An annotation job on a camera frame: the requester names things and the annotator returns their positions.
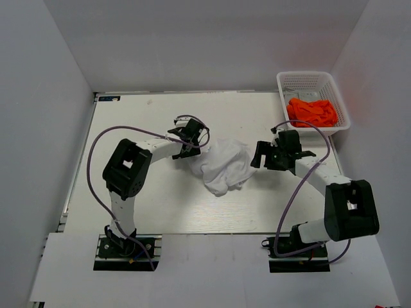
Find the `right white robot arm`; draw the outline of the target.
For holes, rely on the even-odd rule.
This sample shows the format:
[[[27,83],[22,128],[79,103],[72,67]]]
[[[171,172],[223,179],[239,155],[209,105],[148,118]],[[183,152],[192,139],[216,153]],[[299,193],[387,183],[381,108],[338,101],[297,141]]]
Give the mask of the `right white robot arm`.
[[[327,167],[312,151],[304,151],[297,131],[279,132],[272,141],[258,141],[251,161],[254,168],[289,171],[324,197],[324,216],[292,227],[291,251],[306,255],[313,245],[343,241],[380,231],[380,222],[370,183],[352,180]]]

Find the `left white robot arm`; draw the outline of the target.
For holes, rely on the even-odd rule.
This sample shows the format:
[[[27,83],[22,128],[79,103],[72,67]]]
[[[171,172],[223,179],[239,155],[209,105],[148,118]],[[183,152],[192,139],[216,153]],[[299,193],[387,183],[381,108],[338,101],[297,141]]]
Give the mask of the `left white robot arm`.
[[[177,160],[199,155],[201,134],[209,132],[203,122],[193,117],[176,119],[174,124],[162,137],[139,142],[121,140],[103,170],[114,215],[105,234],[122,256],[132,254],[136,248],[135,198],[143,188],[149,167],[168,157]]]

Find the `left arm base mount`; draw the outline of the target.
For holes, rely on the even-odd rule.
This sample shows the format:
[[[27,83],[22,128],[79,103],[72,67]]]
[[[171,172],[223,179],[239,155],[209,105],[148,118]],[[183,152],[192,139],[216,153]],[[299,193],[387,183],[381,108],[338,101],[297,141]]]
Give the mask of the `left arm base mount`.
[[[114,235],[109,226],[99,235],[94,271],[155,271],[161,258],[161,235],[137,235],[135,241]]]

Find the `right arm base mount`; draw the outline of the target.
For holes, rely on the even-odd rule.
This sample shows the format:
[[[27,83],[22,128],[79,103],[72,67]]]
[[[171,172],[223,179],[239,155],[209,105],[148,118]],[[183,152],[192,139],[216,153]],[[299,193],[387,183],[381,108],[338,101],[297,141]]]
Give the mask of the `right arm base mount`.
[[[279,257],[274,251],[275,236],[262,240],[261,247],[268,251],[270,273],[325,273],[330,272],[328,251],[325,242],[303,243],[297,235],[281,233],[277,243],[280,254],[292,253],[291,256]]]

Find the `white t shirt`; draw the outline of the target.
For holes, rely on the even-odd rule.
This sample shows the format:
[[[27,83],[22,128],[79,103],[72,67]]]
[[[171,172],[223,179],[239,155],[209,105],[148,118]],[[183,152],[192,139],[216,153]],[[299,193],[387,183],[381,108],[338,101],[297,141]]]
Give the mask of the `white t shirt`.
[[[189,158],[190,170],[215,196],[241,189],[256,168],[251,166],[250,147],[236,139],[217,139],[199,156]]]

